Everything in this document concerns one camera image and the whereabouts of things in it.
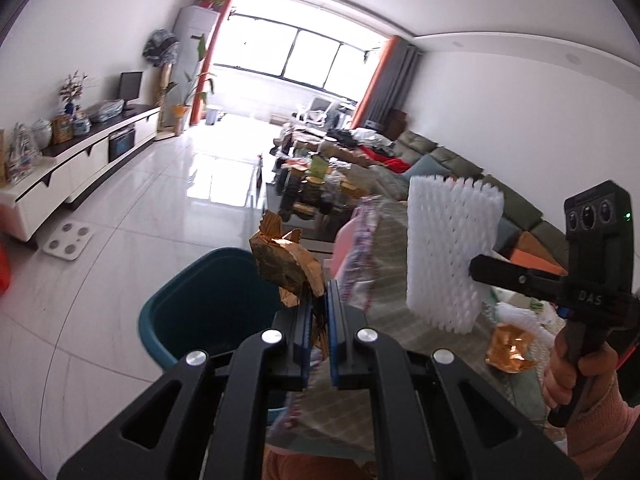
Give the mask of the right hand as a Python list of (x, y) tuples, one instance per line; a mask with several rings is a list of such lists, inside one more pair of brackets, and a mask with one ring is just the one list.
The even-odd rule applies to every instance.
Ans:
[(578, 374), (591, 380), (589, 388), (584, 390), (582, 411), (589, 411), (608, 393), (615, 382), (617, 353), (606, 342), (601, 348), (583, 356), (577, 365), (567, 359), (568, 343), (563, 328), (555, 337), (554, 347), (550, 351), (549, 364), (544, 371), (542, 396), (549, 408), (568, 405), (576, 388)]

